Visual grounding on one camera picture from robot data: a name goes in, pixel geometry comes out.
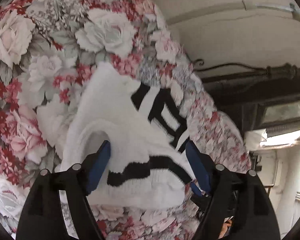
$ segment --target metal screw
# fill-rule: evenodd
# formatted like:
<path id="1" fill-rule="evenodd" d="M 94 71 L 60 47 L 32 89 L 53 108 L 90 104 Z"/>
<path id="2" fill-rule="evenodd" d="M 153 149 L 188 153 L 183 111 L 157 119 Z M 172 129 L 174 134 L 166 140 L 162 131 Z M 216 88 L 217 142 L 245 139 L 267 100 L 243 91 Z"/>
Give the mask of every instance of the metal screw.
<path id="1" fill-rule="evenodd" d="M 248 171 L 248 173 L 252 177 L 255 177 L 257 175 L 256 171 L 254 171 L 254 170 L 250 170 L 250 171 Z"/>
<path id="2" fill-rule="evenodd" d="M 225 169 L 225 167 L 224 167 L 222 164 L 217 164 L 217 165 L 216 165 L 216 169 L 217 169 L 218 171 L 223 171 L 223 170 Z"/>
<path id="3" fill-rule="evenodd" d="M 40 171 L 40 175 L 41 176 L 45 176 L 47 174 L 48 174 L 48 170 L 47 169 L 43 169 L 43 170 Z"/>
<path id="4" fill-rule="evenodd" d="M 80 163 L 76 163 L 72 166 L 72 169 L 75 170 L 75 171 L 78 171 L 81 169 L 81 164 Z"/>

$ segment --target black stripe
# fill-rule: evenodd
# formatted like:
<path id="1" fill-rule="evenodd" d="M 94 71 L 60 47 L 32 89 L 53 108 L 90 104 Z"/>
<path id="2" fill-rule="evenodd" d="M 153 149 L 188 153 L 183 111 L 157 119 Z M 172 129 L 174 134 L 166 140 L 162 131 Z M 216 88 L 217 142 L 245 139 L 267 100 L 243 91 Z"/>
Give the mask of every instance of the black stripe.
<path id="1" fill-rule="evenodd" d="M 161 124 L 161 126 L 167 131 L 168 134 L 173 137 L 176 136 L 176 132 L 167 124 L 162 115 L 158 115 L 154 119 L 156 119 Z"/>
<path id="2" fill-rule="evenodd" d="M 119 187 L 129 179 L 145 179 L 150 176 L 150 171 L 167 169 L 174 173 L 184 184 L 192 181 L 188 173 L 167 156 L 150 156 L 147 163 L 129 163 L 122 173 L 109 171 L 107 184 Z"/>
<path id="3" fill-rule="evenodd" d="M 188 137 L 184 142 L 183 142 L 183 144 L 181 145 L 181 147 L 179 148 L 179 152 L 181 152 L 181 153 L 183 153 L 184 151 L 185 151 L 185 149 L 186 149 L 186 144 L 187 144 L 187 142 L 188 141 L 190 141 L 190 137 Z"/>
<path id="4" fill-rule="evenodd" d="M 180 125 L 178 129 L 175 131 L 174 140 L 170 143 L 170 145 L 175 149 L 178 145 L 178 141 L 181 135 L 187 130 L 187 125 Z"/>
<path id="5" fill-rule="evenodd" d="M 139 110 L 143 99 L 146 94 L 149 92 L 150 87 L 141 83 L 138 90 L 131 96 L 131 101 L 134 104 L 135 108 Z"/>

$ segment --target white wall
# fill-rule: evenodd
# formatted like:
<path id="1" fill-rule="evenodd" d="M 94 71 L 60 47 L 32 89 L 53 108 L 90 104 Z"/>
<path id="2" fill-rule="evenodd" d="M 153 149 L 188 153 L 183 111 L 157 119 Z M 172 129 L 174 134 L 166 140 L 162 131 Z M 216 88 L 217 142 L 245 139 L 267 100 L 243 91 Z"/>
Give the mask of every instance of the white wall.
<path id="1" fill-rule="evenodd" d="M 209 6 L 242 0 L 154 0 L 166 19 Z M 289 6 L 294 0 L 246 0 Z M 267 9 L 233 10 L 214 13 L 170 26 L 192 60 L 203 58 L 204 67 L 242 62 L 258 67 L 286 62 L 300 67 L 300 22 L 290 13 Z M 215 76 L 242 71 L 227 68 L 199 76 Z"/>
<path id="2" fill-rule="evenodd" d="M 295 200 L 297 191 L 300 192 L 300 146 L 290 148 L 288 160 L 289 168 L 286 185 L 276 211 L 282 237 L 289 232 L 291 226 L 300 216 L 300 203 L 296 204 Z"/>
<path id="3" fill-rule="evenodd" d="M 272 184 L 276 169 L 275 150 L 258 151 L 255 153 L 262 156 L 261 162 L 258 164 L 262 165 L 262 171 L 258 172 L 258 176 L 262 184 Z M 277 174 L 277 176 L 280 176 L 280 182 L 271 189 L 269 195 L 270 201 L 275 212 L 279 206 L 282 192 L 286 183 L 286 177 L 288 173 L 288 149 L 277 150 L 277 156 L 278 160 L 282 161 L 281 174 Z"/>

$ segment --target pipe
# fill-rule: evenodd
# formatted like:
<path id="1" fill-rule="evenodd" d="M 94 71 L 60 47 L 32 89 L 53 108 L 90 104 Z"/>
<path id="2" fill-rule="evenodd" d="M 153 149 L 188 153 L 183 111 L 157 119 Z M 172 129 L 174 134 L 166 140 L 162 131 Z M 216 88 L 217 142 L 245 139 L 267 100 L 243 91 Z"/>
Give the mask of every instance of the pipe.
<path id="1" fill-rule="evenodd" d="M 193 10 L 190 12 L 186 12 L 184 14 L 168 19 L 167 24 L 174 25 L 180 22 L 185 22 L 205 15 L 220 13 L 224 11 L 242 10 L 242 9 L 246 11 L 255 10 L 255 9 L 270 9 L 270 10 L 288 12 L 288 13 L 292 13 L 293 19 L 300 21 L 300 10 L 296 10 L 293 4 L 290 4 L 290 6 L 282 6 L 282 5 L 270 4 L 270 3 L 253 3 L 251 1 L 242 0 L 241 2 L 217 4 L 217 5 Z"/>

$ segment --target floral fabric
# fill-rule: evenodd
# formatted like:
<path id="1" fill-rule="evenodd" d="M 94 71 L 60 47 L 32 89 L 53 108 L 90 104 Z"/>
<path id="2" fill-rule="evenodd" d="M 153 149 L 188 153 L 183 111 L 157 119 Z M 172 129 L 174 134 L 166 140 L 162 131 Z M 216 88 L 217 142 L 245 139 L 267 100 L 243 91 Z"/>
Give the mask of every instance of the floral fabric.
<path id="1" fill-rule="evenodd" d="M 198 148 L 231 171 L 250 168 L 240 134 L 216 110 L 151 0 L 2 0 L 0 221 L 11 234 L 38 171 L 60 164 L 67 130 L 100 61 L 147 85 L 171 88 Z M 186 192 L 183 205 L 171 210 L 92 209 L 106 239 L 187 240 L 198 221 Z M 63 211 L 75 235 L 68 206 Z"/>

